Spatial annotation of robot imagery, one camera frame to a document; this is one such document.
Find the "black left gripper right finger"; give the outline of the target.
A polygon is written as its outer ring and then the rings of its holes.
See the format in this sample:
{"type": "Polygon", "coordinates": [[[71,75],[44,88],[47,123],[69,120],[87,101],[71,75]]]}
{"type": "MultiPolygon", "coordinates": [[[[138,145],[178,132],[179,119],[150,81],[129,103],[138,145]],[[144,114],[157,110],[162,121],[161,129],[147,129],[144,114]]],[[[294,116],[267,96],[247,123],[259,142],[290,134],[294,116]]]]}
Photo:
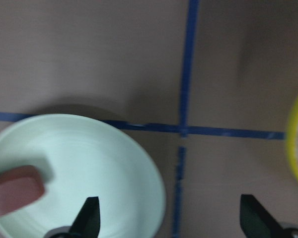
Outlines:
{"type": "Polygon", "coordinates": [[[282,237],[281,225],[251,194],[240,197],[239,223],[247,238],[282,237]]]}

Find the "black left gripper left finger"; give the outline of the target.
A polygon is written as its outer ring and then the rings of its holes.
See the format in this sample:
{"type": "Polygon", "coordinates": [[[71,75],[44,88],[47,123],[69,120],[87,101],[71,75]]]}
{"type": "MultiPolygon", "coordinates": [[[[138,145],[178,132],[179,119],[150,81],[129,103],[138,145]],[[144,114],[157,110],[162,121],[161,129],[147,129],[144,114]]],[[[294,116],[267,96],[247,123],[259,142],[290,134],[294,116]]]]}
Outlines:
{"type": "Polygon", "coordinates": [[[75,218],[71,236],[98,236],[100,232],[100,205],[98,197],[88,197],[75,218]]]}

